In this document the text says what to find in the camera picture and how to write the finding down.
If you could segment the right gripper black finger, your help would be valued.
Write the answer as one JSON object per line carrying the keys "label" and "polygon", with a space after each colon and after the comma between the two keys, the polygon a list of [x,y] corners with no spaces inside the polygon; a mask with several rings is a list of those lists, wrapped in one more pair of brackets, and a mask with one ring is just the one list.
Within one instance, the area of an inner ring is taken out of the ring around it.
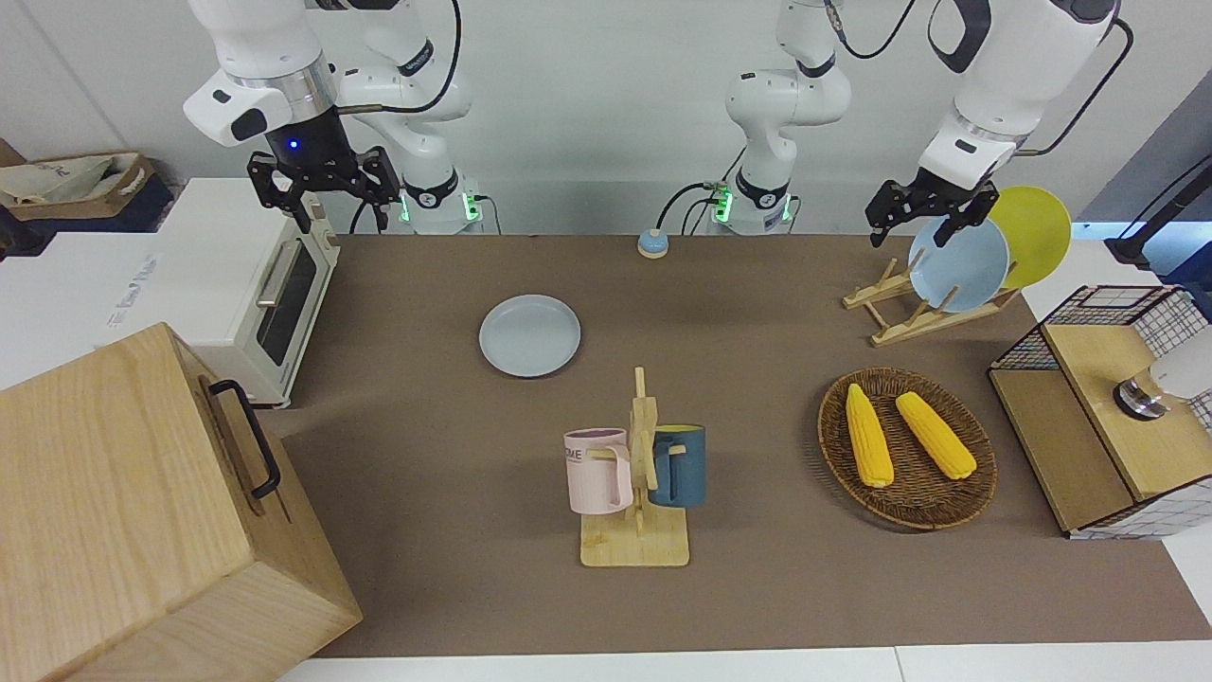
{"label": "right gripper black finger", "polygon": [[311,233],[311,213],[304,206],[303,187],[286,177],[287,187],[278,184],[278,159],[271,153],[251,151],[247,161],[248,180],[255,187],[257,202],[269,210],[278,210],[295,220],[299,233]]}
{"label": "right gripper black finger", "polygon": [[389,208],[400,200],[400,177],[385,147],[372,147],[368,151],[359,153],[355,159],[364,173],[364,185],[359,190],[360,205],[355,210],[354,225],[358,225],[361,213],[368,210],[375,216],[377,233],[385,233]]}

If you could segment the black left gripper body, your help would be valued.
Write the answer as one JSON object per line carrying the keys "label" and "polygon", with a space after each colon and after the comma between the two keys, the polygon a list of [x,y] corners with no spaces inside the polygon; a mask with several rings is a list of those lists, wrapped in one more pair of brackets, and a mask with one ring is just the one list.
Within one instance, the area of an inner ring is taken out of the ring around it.
{"label": "black left gripper body", "polygon": [[957,187],[925,167],[917,168],[914,180],[905,187],[904,193],[901,207],[907,217],[974,214],[973,188]]}

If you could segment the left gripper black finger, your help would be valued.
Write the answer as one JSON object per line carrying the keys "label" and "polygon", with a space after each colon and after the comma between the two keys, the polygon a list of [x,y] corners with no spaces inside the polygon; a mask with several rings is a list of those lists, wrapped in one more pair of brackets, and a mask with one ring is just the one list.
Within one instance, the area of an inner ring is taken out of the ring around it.
{"label": "left gripper black finger", "polygon": [[870,227],[870,243],[879,250],[892,229],[911,220],[911,188],[902,187],[896,180],[884,180],[867,204],[865,218]]}
{"label": "left gripper black finger", "polygon": [[966,227],[981,225],[997,202],[1000,193],[994,182],[983,182],[966,204],[948,204],[943,222],[934,233],[934,245],[943,250],[953,236]]}

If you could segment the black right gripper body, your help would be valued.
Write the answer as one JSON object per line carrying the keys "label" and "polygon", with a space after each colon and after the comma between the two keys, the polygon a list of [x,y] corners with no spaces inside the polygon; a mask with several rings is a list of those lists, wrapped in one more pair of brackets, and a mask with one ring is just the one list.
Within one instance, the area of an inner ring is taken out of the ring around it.
{"label": "black right gripper body", "polygon": [[335,107],[278,128],[267,139],[276,171],[292,180],[291,190],[343,191],[351,197],[366,194],[366,177]]}

